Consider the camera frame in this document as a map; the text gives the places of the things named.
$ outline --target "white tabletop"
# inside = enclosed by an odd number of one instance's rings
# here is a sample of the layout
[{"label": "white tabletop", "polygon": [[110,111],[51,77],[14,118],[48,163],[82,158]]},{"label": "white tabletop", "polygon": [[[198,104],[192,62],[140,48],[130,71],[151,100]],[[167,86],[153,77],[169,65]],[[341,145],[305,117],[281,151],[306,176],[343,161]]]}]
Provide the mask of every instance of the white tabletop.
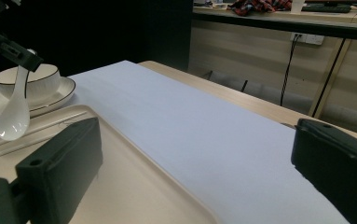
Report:
[{"label": "white tabletop", "polygon": [[221,223],[348,223],[290,162],[293,129],[135,63],[71,78],[70,105],[93,108]]}]

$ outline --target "black keyboard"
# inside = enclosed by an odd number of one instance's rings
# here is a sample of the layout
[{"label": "black keyboard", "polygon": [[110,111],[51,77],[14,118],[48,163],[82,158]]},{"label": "black keyboard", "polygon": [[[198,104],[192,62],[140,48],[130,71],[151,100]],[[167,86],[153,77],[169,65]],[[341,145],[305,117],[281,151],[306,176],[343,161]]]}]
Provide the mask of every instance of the black keyboard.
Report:
[{"label": "black keyboard", "polygon": [[344,6],[344,7],[306,6],[306,7],[302,7],[302,11],[349,13],[350,7],[349,6]]}]

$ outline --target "beige tray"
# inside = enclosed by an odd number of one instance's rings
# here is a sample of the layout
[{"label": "beige tray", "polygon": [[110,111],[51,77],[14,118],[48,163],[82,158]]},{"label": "beige tray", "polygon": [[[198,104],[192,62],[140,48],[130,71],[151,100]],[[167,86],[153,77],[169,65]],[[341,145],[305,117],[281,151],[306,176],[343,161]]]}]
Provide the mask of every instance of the beige tray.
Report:
[{"label": "beige tray", "polygon": [[[74,105],[31,120],[14,142],[0,139],[0,177],[16,178],[14,166],[68,124],[99,117]],[[137,146],[99,117],[103,166],[70,223],[218,223],[213,213],[158,167]]]}]

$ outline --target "black backdrop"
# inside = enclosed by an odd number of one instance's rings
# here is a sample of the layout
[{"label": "black backdrop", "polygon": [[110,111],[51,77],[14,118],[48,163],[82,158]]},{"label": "black backdrop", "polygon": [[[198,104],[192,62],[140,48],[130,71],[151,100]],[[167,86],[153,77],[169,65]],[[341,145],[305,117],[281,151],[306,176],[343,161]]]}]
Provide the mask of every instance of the black backdrop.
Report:
[{"label": "black backdrop", "polygon": [[[0,33],[64,77],[111,63],[152,60],[185,71],[191,0],[23,0],[0,14]],[[0,56],[0,71],[16,66]]]}]

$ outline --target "spoon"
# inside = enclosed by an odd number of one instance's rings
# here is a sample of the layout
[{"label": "spoon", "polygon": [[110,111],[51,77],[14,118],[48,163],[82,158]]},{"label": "spoon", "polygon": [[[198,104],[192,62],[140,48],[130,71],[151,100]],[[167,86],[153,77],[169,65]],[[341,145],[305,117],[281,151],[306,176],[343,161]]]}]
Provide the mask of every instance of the spoon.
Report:
[{"label": "spoon", "polygon": [[18,66],[15,87],[6,107],[0,113],[0,138],[13,141],[24,135],[30,124],[30,110],[26,101],[29,71]]}]

